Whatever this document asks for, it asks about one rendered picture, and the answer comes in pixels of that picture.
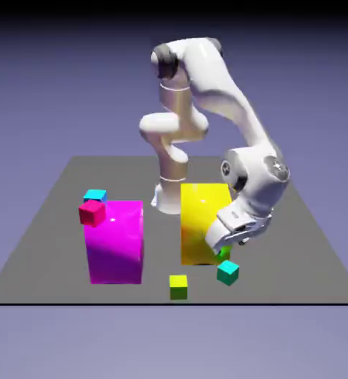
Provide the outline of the large yellow box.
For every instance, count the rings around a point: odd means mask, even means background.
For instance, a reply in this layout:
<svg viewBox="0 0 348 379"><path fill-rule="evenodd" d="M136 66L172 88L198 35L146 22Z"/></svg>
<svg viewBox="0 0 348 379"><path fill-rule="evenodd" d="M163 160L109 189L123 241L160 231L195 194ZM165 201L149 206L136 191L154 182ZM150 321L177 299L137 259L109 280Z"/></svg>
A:
<svg viewBox="0 0 348 379"><path fill-rule="evenodd" d="M232 201L229 188L221 183L181 185L181 263L218 265L205 241L217 211Z"/></svg>

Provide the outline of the small teal cube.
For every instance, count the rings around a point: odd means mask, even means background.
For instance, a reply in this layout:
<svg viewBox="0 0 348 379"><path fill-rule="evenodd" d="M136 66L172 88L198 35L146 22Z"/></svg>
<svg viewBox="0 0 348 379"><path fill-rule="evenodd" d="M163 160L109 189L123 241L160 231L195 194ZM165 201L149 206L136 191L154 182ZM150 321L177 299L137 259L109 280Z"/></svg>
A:
<svg viewBox="0 0 348 379"><path fill-rule="evenodd" d="M238 280L240 266L225 260L217 266L217 280L231 286Z"/></svg>

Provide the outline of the small cyan cube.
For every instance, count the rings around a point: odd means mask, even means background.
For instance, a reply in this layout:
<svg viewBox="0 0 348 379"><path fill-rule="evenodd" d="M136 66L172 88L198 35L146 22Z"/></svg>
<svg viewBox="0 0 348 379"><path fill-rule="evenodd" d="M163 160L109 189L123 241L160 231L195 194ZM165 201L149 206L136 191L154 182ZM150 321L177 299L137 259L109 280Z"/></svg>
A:
<svg viewBox="0 0 348 379"><path fill-rule="evenodd" d="M105 189L89 189L83 197L83 202L97 201L107 203L107 191Z"/></svg>

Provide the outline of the small red cube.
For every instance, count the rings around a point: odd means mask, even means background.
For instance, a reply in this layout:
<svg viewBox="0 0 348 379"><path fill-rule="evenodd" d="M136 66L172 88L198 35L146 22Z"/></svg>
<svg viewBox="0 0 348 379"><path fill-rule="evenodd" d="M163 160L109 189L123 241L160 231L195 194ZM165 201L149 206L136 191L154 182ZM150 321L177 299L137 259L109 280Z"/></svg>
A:
<svg viewBox="0 0 348 379"><path fill-rule="evenodd" d="M106 206L103 202L88 200L78 208L78 213L81 224L97 227L106 218Z"/></svg>

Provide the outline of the small green cube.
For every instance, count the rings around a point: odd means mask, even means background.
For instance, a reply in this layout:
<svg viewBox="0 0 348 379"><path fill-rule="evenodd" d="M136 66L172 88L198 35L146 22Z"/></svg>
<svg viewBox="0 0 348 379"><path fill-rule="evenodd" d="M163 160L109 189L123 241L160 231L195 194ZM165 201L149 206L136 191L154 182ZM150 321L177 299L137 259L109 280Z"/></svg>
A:
<svg viewBox="0 0 348 379"><path fill-rule="evenodd" d="M219 253L216 255L215 259L217 264L222 263L225 260L230 259L230 251L231 251L231 246L223 246Z"/></svg>

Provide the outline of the small yellow-green cube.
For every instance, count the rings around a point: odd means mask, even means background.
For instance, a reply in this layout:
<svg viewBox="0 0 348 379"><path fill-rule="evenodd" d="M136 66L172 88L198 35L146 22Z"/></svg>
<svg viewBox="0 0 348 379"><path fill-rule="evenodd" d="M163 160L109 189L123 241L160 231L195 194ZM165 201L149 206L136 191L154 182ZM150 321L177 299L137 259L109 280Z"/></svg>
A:
<svg viewBox="0 0 348 379"><path fill-rule="evenodd" d="M188 296L188 281L186 275L170 275L170 299L175 301L183 301Z"/></svg>

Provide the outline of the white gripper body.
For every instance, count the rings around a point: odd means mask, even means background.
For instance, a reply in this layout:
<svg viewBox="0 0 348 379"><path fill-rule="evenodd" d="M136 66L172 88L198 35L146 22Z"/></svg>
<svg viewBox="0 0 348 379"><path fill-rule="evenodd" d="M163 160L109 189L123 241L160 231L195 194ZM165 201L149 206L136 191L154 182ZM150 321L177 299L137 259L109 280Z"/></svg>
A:
<svg viewBox="0 0 348 379"><path fill-rule="evenodd" d="M225 246L240 243L258 228L258 218L249 214L238 203L220 209L205 235L207 245L215 255Z"/></svg>

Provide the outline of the large magenta box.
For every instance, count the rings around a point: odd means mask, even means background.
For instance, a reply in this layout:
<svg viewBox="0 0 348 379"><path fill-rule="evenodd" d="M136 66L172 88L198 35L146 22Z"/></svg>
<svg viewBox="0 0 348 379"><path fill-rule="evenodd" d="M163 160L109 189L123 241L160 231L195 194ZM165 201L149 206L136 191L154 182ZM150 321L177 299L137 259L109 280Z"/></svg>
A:
<svg viewBox="0 0 348 379"><path fill-rule="evenodd" d="M84 226L92 284L140 284L144 265L142 201L108 201Z"/></svg>

